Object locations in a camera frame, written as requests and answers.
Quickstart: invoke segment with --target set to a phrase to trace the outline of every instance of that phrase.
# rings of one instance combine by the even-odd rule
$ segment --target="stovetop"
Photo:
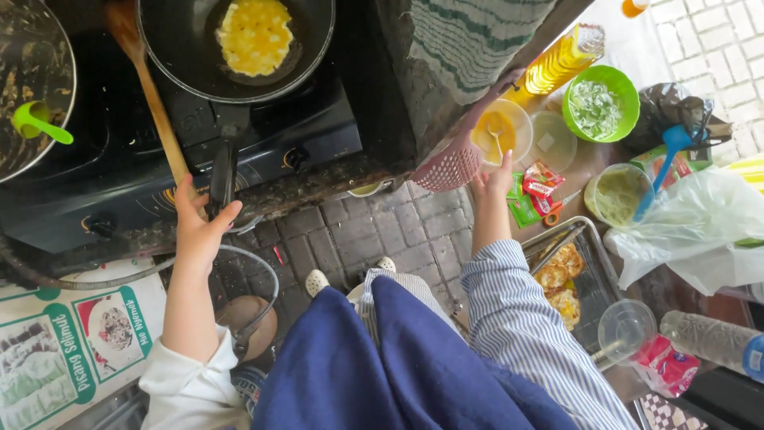
[[[174,181],[132,63],[102,28],[69,37],[77,88],[66,129],[75,142],[56,143],[33,168],[0,184],[0,227],[48,252],[175,217]],[[342,82],[328,58],[300,88],[260,105],[201,99],[149,63],[202,192],[228,124],[248,134],[239,148],[238,189],[361,150]]]

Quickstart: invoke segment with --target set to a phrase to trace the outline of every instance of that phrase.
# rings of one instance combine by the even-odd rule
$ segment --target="stove knob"
[[[114,232],[117,230],[117,223],[108,216],[98,215],[91,218],[92,221],[87,223],[88,230],[104,239],[111,239],[114,236]]]
[[[298,171],[305,161],[310,160],[310,154],[303,148],[292,148],[287,152],[286,165]]]

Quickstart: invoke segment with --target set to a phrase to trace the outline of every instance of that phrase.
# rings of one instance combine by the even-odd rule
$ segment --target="green striped towel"
[[[409,55],[426,61],[457,103],[475,102],[554,5],[555,0],[412,0]]]

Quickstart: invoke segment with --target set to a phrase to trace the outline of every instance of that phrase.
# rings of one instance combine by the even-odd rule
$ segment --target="person's left hand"
[[[175,208],[178,211],[175,264],[176,267],[183,267],[183,270],[203,271],[199,274],[209,276],[223,233],[231,228],[231,223],[241,211],[241,201],[232,201],[220,211],[217,218],[208,223],[197,211],[207,204],[209,194],[189,200],[191,182],[191,174],[188,173],[178,184],[175,193]]]

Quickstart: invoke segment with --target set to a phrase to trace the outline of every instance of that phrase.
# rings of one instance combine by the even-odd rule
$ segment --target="green ladle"
[[[44,132],[64,145],[74,142],[74,137],[67,130],[50,124],[50,109],[45,102],[27,102],[19,106],[11,123],[24,138],[36,138]]]

